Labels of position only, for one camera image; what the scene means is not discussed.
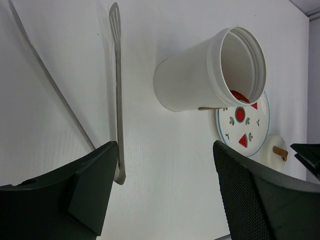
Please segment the red orange food slices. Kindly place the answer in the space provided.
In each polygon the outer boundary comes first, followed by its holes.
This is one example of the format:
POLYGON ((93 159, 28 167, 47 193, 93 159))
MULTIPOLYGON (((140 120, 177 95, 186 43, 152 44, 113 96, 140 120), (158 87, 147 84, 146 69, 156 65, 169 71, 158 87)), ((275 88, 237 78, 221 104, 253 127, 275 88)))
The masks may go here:
POLYGON ((232 93, 232 95, 239 101, 242 101, 244 103, 250 104, 251 102, 249 101, 249 99, 247 97, 245 97, 242 93, 236 91, 236 90, 231 90, 230 91, 232 93))

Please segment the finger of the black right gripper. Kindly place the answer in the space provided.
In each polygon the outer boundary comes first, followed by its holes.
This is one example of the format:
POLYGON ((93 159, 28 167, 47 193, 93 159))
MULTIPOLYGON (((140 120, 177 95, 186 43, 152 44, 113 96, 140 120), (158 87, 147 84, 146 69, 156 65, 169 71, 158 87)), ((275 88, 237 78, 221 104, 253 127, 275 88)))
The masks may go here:
POLYGON ((320 180, 320 144, 293 143, 290 147, 296 151, 294 155, 311 174, 320 180))

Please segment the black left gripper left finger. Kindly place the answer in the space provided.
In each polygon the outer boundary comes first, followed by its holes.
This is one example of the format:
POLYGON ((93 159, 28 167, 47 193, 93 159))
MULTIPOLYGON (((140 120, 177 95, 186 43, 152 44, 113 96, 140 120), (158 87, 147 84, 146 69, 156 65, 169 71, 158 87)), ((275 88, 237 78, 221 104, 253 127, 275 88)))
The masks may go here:
POLYGON ((102 234, 119 156, 107 142, 48 173, 0 188, 3 240, 95 240, 102 234))

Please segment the metal tongs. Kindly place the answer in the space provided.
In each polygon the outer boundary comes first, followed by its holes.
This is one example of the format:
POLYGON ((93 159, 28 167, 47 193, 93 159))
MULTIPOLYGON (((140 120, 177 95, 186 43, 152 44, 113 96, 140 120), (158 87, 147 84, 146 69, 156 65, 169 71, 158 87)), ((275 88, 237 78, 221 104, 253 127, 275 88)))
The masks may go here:
MULTIPOLYGON (((71 119, 77 126, 82 136, 84 137, 90 149, 95 150, 96 148, 93 142, 91 141, 89 135, 85 131, 78 117, 72 110, 71 106, 67 102, 61 90, 59 89, 57 83, 53 79, 52 75, 50 74, 43 60, 41 59, 36 48, 33 46, 32 42, 30 41, 30 38, 25 30, 25 27, 21 21, 21 18, 13 2, 9 0, 8 4, 9 4, 9 9, 11 11, 11 14, 22 34, 22 37, 24 38, 25 42, 29 46, 35 60, 37 61, 40 68, 42 69, 46 79, 48 80, 49 84, 51 85, 54 92, 58 96, 59 100, 62 102, 63 106, 65 107, 66 111, 70 115, 71 119)), ((123 100, 122 100, 121 15, 119 10, 119 5, 117 2, 114 2, 111 5, 108 13, 108 18, 109 18, 109 25, 112 33, 112 39, 114 43, 114 55, 115 55, 116 137, 117 137, 118 151, 119 151, 119 157, 117 160, 118 172, 116 172, 116 174, 114 175, 114 182, 116 182, 119 185, 123 185, 126 180, 126 167, 125 167, 125 147, 124 147, 124 127, 123 127, 123 100)))

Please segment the white round container lid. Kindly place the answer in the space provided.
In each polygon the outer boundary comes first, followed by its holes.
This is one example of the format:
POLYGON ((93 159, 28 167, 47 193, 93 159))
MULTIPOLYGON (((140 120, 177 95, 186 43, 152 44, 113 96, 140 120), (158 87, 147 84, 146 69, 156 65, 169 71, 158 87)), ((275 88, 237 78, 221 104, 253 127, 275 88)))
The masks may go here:
POLYGON ((266 137, 260 149, 260 162, 278 172, 281 172, 288 160, 288 150, 285 140, 276 134, 266 137))

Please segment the white cylindrical lunch container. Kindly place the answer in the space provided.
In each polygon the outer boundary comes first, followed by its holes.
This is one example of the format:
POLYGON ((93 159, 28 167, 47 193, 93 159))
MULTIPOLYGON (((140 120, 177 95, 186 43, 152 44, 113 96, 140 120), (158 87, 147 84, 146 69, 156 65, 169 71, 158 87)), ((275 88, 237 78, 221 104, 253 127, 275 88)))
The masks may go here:
POLYGON ((173 112, 248 106, 262 96, 266 60, 257 38, 234 26, 177 53, 156 68, 153 90, 173 112), (237 100, 235 90, 250 103, 237 100))

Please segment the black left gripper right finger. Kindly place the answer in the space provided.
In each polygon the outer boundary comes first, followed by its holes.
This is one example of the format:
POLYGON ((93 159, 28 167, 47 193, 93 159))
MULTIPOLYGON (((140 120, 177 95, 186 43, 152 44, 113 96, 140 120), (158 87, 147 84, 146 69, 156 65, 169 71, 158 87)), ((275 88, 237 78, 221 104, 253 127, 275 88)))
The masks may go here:
POLYGON ((233 240, 318 240, 320 186, 213 143, 224 212, 233 240))

